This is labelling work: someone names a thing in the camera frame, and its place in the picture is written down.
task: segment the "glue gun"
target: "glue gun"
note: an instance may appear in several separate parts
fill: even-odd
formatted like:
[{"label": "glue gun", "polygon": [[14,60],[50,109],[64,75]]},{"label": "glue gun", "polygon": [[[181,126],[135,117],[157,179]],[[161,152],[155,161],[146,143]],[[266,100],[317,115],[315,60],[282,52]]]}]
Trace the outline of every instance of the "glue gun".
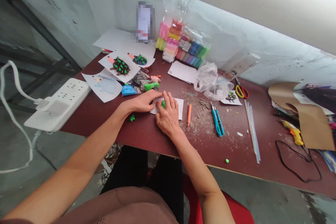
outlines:
[{"label": "glue gun", "polygon": [[293,135],[294,143],[296,145],[303,145],[302,138],[300,136],[301,131],[298,128],[296,128],[293,124],[285,120],[280,120],[280,121],[282,122],[285,128],[289,129],[289,133]]}]

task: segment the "brown cardboard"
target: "brown cardboard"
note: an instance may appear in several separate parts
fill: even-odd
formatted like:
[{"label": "brown cardboard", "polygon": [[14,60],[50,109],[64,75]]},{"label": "brown cardboard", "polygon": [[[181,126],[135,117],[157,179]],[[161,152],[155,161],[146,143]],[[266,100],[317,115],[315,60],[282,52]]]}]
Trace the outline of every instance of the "brown cardboard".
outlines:
[{"label": "brown cardboard", "polygon": [[299,113],[300,130],[308,149],[335,150],[334,140],[323,110],[311,104],[292,104]]},{"label": "brown cardboard", "polygon": [[299,84],[299,82],[275,83],[268,89],[268,94],[275,103],[279,104],[284,109],[297,112],[293,107],[287,105],[287,103],[300,104],[293,94],[293,90],[297,84]]}]

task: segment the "metal frame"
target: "metal frame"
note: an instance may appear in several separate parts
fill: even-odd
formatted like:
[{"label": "metal frame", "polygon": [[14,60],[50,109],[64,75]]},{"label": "metal frame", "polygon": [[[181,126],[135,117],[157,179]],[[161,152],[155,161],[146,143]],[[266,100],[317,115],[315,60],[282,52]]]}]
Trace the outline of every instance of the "metal frame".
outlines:
[{"label": "metal frame", "polygon": [[[6,0],[62,57],[63,59],[58,62],[50,65],[48,63],[27,58],[18,53],[10,52],[9,57],[23,61],[29,64],[33,64],[39,67],[46,68],[42,74],[38,74],[25,69],[18,69],[19,72],[31,75],[35,77],[35,80],[29,83],[26,87],[23,88],[23,91],[26,94],[32,93],[35,89],[41,86],[46,80],[48,80],[56,72],[61,73],[72,73],[76,74],[80,72],[81,67],[74,61],[74,59],[69,55],[69,53],[62,47],[62,45],[55,39],[55,37],[49,32],[49,30],[42,24],[42,22],[35,16],[35,14],[27,7],[27,5],[22,0]],[[70,64],[73,70],[67,69],[67,65]],[[35,110],[18,105],[20,101],[24,99],[20,93],[16,93],[12,98],[8,100],[8,104],[13,109],[19,109],[22,111],[33,113]]]}]

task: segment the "red tabletop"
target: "red tabletop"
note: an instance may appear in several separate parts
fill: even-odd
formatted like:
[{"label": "red tabletop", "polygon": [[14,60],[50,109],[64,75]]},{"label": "red tabletop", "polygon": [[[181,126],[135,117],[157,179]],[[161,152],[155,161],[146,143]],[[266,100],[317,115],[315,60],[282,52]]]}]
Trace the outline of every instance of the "red tabletop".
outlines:
[{"label": "red tabletop", "polygon": [[[99,73],[103,66],[98,63],[98,60],[105,55],[99,54],[82,70],[82,73],[89,75]],[[200,98],[207,103],[210,103],[210,100],[203,93],[196,92],[192,84],[167,74],[171,64],[162,60],[161,51],[157,50],[154,57],[156,60],[150,66],[149,74],[162,76],[159,91],[170,91],[173,97],[184,99],[183,119],[180,125],[207,165],[336,198],[336,176],[329,170],[317,151],[312,150],[312,155],[322,173],[322,181],[304,183],[281,163],[275,145],[276,140],[282,140],[300,152],[302,150],[294,144],[292,135],[279,122],[280,118],[274,116],[275,110],[271,105],[267,88],[240,78],[241,85],[250,93],[247,101],[253,108],[261,157],[260,164],[257,164],[252,138],[247,133],[250,129],[244,100],[240,99],[242,106],[225,105],[219,101],[213,102],[218,109],[225,130],[225,136],[218,137],[211,111],[207,108],[203,111],[198,102]],[[84,81],[81,73],[75,78]],[[109,118],[121,102],[132,98],[134,96],[119,95],[114,100],[103,103],[94,92],[90,92],[61,130],[85,137],[89,136]],[[187,127],[189,104],[192,104],[192,117],[190,127]],[[134,115],[133,122],[128,119],[124,122],[117,137],[118,143],[164,155],[179,156],[170,139],[157,127],[153,114],[134,113]],[[305,162],[284,146],[280,149],[284,162],[303,179],[318,179],[319,174],[314,164]]]}]

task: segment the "floor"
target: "floor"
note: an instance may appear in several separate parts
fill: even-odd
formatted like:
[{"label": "floor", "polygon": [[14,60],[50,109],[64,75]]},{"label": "floor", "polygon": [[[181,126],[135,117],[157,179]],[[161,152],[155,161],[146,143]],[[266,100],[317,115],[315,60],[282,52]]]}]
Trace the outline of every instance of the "floor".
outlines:
[{"label": "floor", "polygon": [[[67,76],[54,76],[32,96],[37,98],[52,95],[68,78]],[[29,101],[23,101],[23,104],[32,106]],[[25,112],[13,112],[20,124],[23,124],[30,116]],[[35,130],[30,128],[26,128],[26,131],[29,136],[35,133]],[[0,107],[0,139],[0,170],[25,164],[28,160],[28,144],[22,133],[10,121],[4,107]],[[41,135],[37,145],[56,167],[60,167],[84,141],[85,138],[81,136],[56,132],[52,135]],[[150,156],[152,157],[151,162],[154,162],[156,155]],[[210,170],[220,188],[247,207],[257,224],[336,223],[336,202],[331,199],[302,193],[294,188],[229,171],[216,168],[210,168]],[[0,175],[0,218],[53,173],[54,170],[49,164],[35,153],[29,167]],[[102,189],[97,185],[100,176],[97,174],[92,178],[71,209],[99,194]]]}]

